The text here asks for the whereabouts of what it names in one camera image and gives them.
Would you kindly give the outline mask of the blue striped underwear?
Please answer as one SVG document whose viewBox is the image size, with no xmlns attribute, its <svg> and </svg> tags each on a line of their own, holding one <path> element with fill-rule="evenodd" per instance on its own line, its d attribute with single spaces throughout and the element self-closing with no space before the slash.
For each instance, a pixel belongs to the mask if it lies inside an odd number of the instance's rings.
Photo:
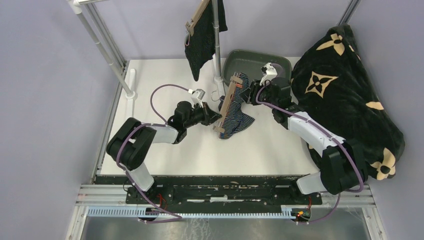
<svg viewBox="0 0 424 240">
<path fill-rule="evenodd" d="M 228 111 L 222 125 L 224 132 L 219 133 L 218 135 L 218 137 L 222 140 L 229 139 L 234 134 L 247 129 L 255 121 L 253 117 L 242 112 L 242 104 L 244 103 L 244 100 L 241 97 L 241 93 L 248 89 L 249 77 L 242 72 L 239 73 L 237 77 L 241 79 L 242 83 L 237 83 L 235 85 L 235 90 L 232 94 Z"/>
</svg>

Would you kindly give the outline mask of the black striped underwear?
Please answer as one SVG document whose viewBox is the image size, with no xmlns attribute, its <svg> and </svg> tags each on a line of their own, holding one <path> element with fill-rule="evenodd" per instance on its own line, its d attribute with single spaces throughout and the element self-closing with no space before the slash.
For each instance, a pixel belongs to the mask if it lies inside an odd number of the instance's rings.
<svg viewBox="0 0 424 240">
<path fill-rule="evenodd" d="M 184 53 L 188 60 L 194 81 L 199 80 L 200 70 L 203 65 L 213 58 L 215 54 L 214 15 L 212 1 L 210 0 L 198 23 L 194 34 L 185 46 Z"/>
</svg>

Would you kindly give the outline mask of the wooden clip hanger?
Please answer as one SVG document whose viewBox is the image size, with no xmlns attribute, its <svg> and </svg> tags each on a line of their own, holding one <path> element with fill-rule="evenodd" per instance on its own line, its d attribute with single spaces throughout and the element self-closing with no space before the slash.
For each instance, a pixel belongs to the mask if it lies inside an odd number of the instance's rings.
<svg viewBox="0 0 424 240">
<path fill-rule="evenodd" d="M 189 21 L 186 22 L 184 25 L 186 28 L 186 37 L 184 40 L 184 45 L 188 46 L 190 44 L 190 37 L 194 34 L 194 28 L 196 24 L 198 23 L 199 19 L 201 18 L 203 12 L 207 8 L 208 4 L 210 3 L 210 0 L 201 0 L 190 18 Z"/>
</svg>

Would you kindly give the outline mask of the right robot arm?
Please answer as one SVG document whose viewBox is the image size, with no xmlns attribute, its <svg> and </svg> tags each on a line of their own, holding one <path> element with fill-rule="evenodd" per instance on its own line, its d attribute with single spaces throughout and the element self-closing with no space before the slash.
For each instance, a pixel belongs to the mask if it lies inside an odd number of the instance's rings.
<svg viewBox="0 0 424 240">
<path fill-rule="evenodd" d="M 271 108 L 274 120 L 303 139 L 320 157 L 319 172 L 302 176 L 292 184 L 288 191 L 292 202 L 301 204 L 312 193 L 336 195 L 364 189 L 368 173 L 361 144 L 346 140 L 313 120 L 292 100 L 288 79 L 276 77 L 263 84 L 254 80 L 241 97 L 251 105 Z"/>
</svg>

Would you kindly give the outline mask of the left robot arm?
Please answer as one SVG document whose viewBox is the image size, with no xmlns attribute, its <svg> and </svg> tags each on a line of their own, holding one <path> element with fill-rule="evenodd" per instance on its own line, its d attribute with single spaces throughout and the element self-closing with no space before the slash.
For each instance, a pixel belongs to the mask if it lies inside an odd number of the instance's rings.
<svg viewBox="0 0 424 240">
<path fill-rule="evenodd" d="M 187 136 L 188 128 L 197 124 L 210 126 L 221 118 L 206 102 L 180 101 L 165 124 L 142 123 L 129 117 L 109 140 L 106 153 L 138 190 L 138 197 L 149 204 L 158 195 L 153 187 L 155 180 L 144 163 L 151 145 L 178 144 Z"/>
</svg>

